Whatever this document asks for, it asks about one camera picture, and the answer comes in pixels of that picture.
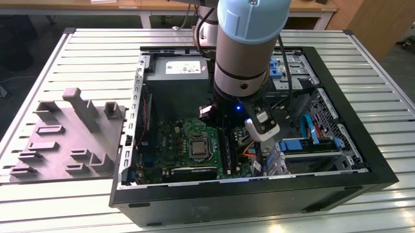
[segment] sticker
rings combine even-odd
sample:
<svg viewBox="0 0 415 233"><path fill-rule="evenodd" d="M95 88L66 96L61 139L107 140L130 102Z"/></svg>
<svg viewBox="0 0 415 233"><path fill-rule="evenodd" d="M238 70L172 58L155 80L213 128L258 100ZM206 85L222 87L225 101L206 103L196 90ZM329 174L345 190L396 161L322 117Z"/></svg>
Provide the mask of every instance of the sticker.
<svg viewBox="0 0 415 233"><path fill-rule="evenodd" d="M119 9L137 9L135 6L118 6Z"/></svg>
<svg viewBox="0 0 415 233"><path fill-rule="evenodd" d="M254 160L254 162L253 162L253 167L254 167L254 169L257 170L257 171L260 171L260 164L258 164L258 162Z"/></svg>
<svg viewBox="0 0 415 233"><path fill-rule="evenodd" d="M257 119L258 123L262 123L265 120L268 120L268 114L266 114L266 112L264 111L264 112L258 113L258 114L256 115L256 119Z"/></svg>
<svg viewBox="0 0 415 233"><path fill-rule="evenodd" d="M174 61L165 63L165 74L200 74L200 61Z"/></svg>

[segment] slotted metal table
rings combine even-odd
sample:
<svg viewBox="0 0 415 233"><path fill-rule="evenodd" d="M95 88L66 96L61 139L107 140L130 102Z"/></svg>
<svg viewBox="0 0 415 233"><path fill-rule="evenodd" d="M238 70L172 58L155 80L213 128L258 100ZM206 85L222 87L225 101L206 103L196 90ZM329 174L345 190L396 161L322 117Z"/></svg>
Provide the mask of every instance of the slotted metal table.
<svg viewBox="0 0 415 233"><path fill-rule="evenodd" d="M282 31L286 46L313 46L398 183L368 193L328 212L155 228L177 232L366 232L412 231L415 227L415 106L352 35L341 31ZM162 29L75 29L65 33L0 143L0 179L27 143L41 100L61 99L78 87L94 106L115 100L130 104L139 46L192 45L192 32ZM138 228L107 207L111 180L0 186L2 232L134 232Z"/></svg>

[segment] blue cable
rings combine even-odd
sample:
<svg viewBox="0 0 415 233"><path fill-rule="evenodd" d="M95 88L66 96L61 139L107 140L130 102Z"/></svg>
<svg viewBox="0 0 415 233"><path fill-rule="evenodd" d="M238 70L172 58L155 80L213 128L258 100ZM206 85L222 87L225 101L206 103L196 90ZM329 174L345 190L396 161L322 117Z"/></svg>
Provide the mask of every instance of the blue cable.
<svg viewBox="0 0 415 233"><path fill-rule="evenodd" d="M300 135L301 135L301 137L306 137L305 123L308 125L308 133L310 135L310 138L312 138L314 144L318 144L320 142L317 139L317 130L312 124L312 119L310 119L310 116L308 114L304 114L300 116Z"/></svg>

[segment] table leg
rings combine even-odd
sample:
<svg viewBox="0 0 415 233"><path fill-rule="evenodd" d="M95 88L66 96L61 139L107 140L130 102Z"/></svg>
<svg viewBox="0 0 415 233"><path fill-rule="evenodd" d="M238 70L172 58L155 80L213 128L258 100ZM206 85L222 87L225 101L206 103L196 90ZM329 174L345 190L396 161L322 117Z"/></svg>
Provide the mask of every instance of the table leg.
<svg viewBox="0 0 415 233"><path fill-rule="evenodd" d="M142 28L150 28L149 16L150 16L149 11L139 11Z"/></svg>
<svg viewBox="0 0 415 233"><path fill-rule="evenodd" d="M55 23L55 20L54 20L55 16L45 16L45 17L46 17L49 24L53 25Z"/></svg>
<svg viewBox="0 0 415 233"><path fill-rule="evenodd" d="M313 30L325 30L330 16L332 16L332 12L321 13L321 16L318 17L317 23L313 26Z"/></svg>

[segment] cpu socket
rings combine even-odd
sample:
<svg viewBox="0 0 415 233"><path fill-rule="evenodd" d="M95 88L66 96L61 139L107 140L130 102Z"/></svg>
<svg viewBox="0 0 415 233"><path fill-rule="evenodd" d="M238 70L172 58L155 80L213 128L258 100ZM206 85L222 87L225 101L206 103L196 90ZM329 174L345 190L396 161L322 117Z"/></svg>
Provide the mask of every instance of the cpu socket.
<svg viewBox="0 0 415 233"><path fill-rule="evenodd" d="M208 158L209 155L208 138L197 137L189 139L189 158L200 162Z"/></svg>

